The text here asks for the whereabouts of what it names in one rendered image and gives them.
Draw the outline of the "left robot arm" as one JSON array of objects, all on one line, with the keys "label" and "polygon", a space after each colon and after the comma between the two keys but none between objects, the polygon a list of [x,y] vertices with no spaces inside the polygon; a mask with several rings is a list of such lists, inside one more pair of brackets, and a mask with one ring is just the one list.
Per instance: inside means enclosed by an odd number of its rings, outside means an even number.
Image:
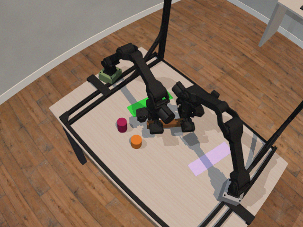
[{"label": "left robot arm", "polygon": [[[183,99],[182,107],[187,110],[195,110],[191,118],[194,116],[202,117],[204,108],[202,105],[213,110],[217,115],[217,124],[221,129],[224,138],[230,145],[233,171],[230,173],[231,184],[228,187],[227,194],[235,198],[239,198],[247,188],[251,186],[250,174],[245,169],[244,158],[241,145],[241,137],[243,134],[243,123],[236,111],[231,109],[227,102],[221,101],[205,92],[198,85],[192,85],[185,88],[179,81],[171,89],[178,99]],[[232,119],[223,122],[222,113],[226,112],[232,116]]]}]

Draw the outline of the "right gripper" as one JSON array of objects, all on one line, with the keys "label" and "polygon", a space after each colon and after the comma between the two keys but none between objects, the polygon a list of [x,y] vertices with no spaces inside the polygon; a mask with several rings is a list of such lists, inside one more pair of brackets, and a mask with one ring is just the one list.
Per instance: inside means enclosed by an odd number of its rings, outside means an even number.
[{"label": "right gripper", "polygon": [[[149,99],[146,100],[146,107],[150,104]],[[153,123],[149,123],[149,129],[150,134],[162,134],[164,132],[163,124],[159,121],[160,117],[156,114],[156,112],[153,112],[149,108],[149,113],[151,114],[151,121],[154,121]]]}]

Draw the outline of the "brown bar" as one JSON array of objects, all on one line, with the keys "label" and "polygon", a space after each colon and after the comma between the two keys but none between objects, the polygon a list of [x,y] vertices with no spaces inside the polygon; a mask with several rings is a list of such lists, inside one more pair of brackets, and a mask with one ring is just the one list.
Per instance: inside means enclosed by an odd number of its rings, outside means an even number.
[{"label": "brown bar", "polygon": [[[163,124],[163,128],[171,128],[171,127],[181,127],[180,120],[183,120],[183,118],[174,119],[172,122],[165,124],[162,120],[159,120],[161,124]],[[153,123],[154,121],[147,121],[147,129],[149,129],[149,123]]]}]

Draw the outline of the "orange cylinder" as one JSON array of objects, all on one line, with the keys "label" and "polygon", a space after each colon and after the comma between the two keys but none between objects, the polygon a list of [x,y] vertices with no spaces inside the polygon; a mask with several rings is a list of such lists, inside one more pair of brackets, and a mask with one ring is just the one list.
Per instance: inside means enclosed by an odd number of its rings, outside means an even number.
[{"label": "orange cylinder", "polygon": [[142,145],[142,138],[139,135],[133,135],[131,137],[131,146],[134,149],[139,149]]}]

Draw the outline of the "dark red cylinder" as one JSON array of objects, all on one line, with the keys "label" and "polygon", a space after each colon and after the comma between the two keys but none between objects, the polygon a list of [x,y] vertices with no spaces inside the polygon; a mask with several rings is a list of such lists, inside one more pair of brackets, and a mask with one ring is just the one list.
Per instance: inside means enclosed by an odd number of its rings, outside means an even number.
[{"label": "dark red cylinder", "polygon": [[125,118],[119,118],[117,120],[117,129],[120,133],[127,131],[127,120]]}]

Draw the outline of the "lavender flat rectangle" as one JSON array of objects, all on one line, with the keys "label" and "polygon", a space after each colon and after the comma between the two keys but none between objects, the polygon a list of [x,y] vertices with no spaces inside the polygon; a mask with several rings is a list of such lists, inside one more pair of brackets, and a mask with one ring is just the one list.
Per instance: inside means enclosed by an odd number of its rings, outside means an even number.
[{"label": "lavender flat rectangle", "polygon": [[226,144],[226,142],[223,142],[194,162],[190,163],[188,167],[191,169],[195,176],[198,176],[230,153],[231,151],[229,146]]}]

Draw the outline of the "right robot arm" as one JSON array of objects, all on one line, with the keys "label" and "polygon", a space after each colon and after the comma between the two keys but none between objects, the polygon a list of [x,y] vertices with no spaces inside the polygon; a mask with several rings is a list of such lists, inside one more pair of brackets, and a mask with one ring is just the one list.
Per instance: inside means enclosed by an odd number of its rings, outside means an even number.
[{"label": "right robot arm", "polygon": [[[156,112],[165,124],[173,121],[175,114],[167,106],[170,102],[168,92],[162,83],[156,80],[138,47],[132,43],[118,47],[115,54],[101,61],[101,65],[104,67],[103,73],[109,76],[115,74],[117,71],[116,65],[120,63],[119,59],[133,62],[146,85],[146,93],[150,104],[148,107],[136,109],[137,121],[142,123],[146,122],[146,119],[151,120],[149,108],[151,111]],[[163,100],[162,98],[164,97],[165,99]]]}]

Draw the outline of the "green rectangle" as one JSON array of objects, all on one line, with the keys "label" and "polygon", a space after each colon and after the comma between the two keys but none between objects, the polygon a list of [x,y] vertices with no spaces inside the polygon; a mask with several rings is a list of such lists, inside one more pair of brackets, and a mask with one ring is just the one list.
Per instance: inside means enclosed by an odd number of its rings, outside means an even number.
[{"label": "green rectangle", "polygon": [[[169,99],[170,100],[173,99],[173,97],[170,95],[169,92],[168,92],[168,94],[169,94]],[[147,99],[148,99],[148,97],[127,107],[133,117],[136,117],[136,109],[146,107],[146,100]]]}]

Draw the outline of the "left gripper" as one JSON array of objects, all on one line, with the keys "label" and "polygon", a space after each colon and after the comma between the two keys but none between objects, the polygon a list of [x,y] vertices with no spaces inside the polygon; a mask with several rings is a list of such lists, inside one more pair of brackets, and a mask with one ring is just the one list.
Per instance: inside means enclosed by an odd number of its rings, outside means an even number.
[{"label": "left gripper", "polygon": [[[178,114],[180,118],[183,118],[183,120],[180,120],[181,129],[182,132],[194,132],[195,131],[195,124],[192,122],[192,119],[190,118],[192,116],[192,112],[195,110],[187,111],[182,107],[183,99],[176,99],[178,107]],[[181,105],[180,105],[181,104]],[[182,113],[183,112],[183,113]]]}]

